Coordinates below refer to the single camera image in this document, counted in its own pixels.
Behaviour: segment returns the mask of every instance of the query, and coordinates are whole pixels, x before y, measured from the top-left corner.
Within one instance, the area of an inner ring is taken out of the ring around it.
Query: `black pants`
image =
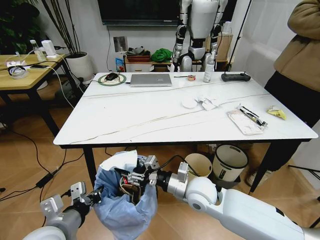
[[[310,128],[320,119],[320,92],[292,81],[277,71],[264,88]],[[285,165],[296,152],[300,143],[301,141],[298,140],[285,144],[282,142],[272,143],[264,156],[269,160],[268,170],[276,171]]]

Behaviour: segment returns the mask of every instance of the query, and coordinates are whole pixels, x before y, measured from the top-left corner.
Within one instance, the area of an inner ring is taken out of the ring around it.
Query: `mouse pad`
[[[103,85],[103,86],[116,86],[116,85],[125,83],[126,80],[127,80],[126,76],[125,76],[125,75],[122,75],[122,74],[120,73],[120,74],[119,74],[120,79],[119,79],[119,77],[117,77],[117,78],[115,78],[115,79],[113,79],[113,80],[111,80],[111,81],[106,81],[105,78],[106,78],[107,75],[108,75],[108,74],[99,77],[99,79],[98,79],[99,84],[101,84],[101,85]]]

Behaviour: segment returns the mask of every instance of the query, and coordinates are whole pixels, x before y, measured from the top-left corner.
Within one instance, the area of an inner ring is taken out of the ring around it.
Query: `wooden floor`
[[[58,88],[55,79],[49,86],[40,91],[43,97],[53,96]],[[19,96],[14,100],[22,101]],[[70,108],[57,107],[50,109],[54,120],[61,127],[71,112]],[[26,115],[13,124],[16,132],[32,138],[39,149],[39,160],[50,171],[55,170],[62,162],[64,150],[53,145],[53,137],[43,120],[37,115]],[[267,144],[254,144],[248,150],[250,166],[241,174],[242,182],[235,188],[249,192],[249,187],[243,179],[247,172],[257,167],[264,156]],[[108,148],[110,154],[123,150],[123,147]],[[156,155],[160,163],[165,162],[174,154],[186,156],[193,152],[190,145],[138,147],[141,155]],[[67,151],[66,160],[74,160],[82,154],[79,149]],[[104,149],[94,149],[94,157],[98,166],[108,158]],[[179,162],[172,162],[165,169],[176,172]],[[46,172],[36,161],[36,152],[32,143],[11,132],[0,133],[0,188],[6,192],[0,197],[32,188]],[[82,157],[79,161],[64,166],[56,177],[45,186],[42,197],[64,193],[70,185],[85,181],[88,191],[92,190],[86,163]],[[0,202],[0,240],[19,240],[36,228],[41,227],[44,216],[39,205],[40,189],[36,188],[26,194]],[[316,200],[320,191],[315,191],[296,169],[284,166],[262,186],[258,187],[254,197],[281,209],[289,218],[300,226],[308,227],[320,216],[320,203]],[[68,206],[70,199],[64,197],[64,205]],[[78,240],[113,239],[111,232],[98,220],[94,211],[86,217],[79,229]],[[206,214],[193,211],[188,205],[177,201],[168,193],[159,191],[158,210],[149,228],[138,238],[141,240],[236,240],[241,239],[234,233],[224,229],[220,223]]]

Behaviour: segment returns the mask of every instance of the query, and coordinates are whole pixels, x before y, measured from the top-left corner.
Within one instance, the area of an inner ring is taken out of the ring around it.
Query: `computer mouse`
[[[105,77],[105,80],[112,81],[113,79],[116,79],[117,77],[118,77],[118,74],[111,72]]]

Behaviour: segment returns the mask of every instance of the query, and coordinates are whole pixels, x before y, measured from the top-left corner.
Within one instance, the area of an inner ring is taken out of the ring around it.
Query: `wall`
[[[261,85],[274,73],[273,63],[294,37],[287,22],[300,0],[253,0],[232,70],[246,70]]]
[[[108,72],[106,61],[109,48],[109,34],[107,27],[102,25],[98,1],[71,0],[70,5],[81,49],[89,53],[94,72]],[[55,45],[60,44],[61,46],[65,46],[41,2],[37,8],[41,12],[41,28]],[[108,28],[111,40],[108,67],[113,71],[116,70],[115,57],[118,56],[115,53],[113,37],[127,36],[129,47],[137,48],[144,46],[151,53],[160,48],[172,51],[176,41],[176,27],[174,26],[109,26]],[[189,41],[190,37],[187,34],[184,40],[184,52],[188,49]]]
[[[301,0],[253,0],[237,46],[233,71],[247,71],[264,86],[275,72],[273,63],[295,35],[287,26],[294,7]],[[320,122],[313,130],[320,135]],[[320,139],[300,145],[293,161],[297,166],[320,170]],[[320,189],[320,181],[308,171],[302,174]]]
[[[237,36],[239,34],[241,24],[244,20],[248,5],[249,5],[250,0],[238,0],[236,2],[235,8],[234,8],[234,13],[233,17],[231,20],[231,29],[232,29],[232,42],[230,45],[230,55],[232,54],[232,51],[235,47],[236,41],[237,41]]]

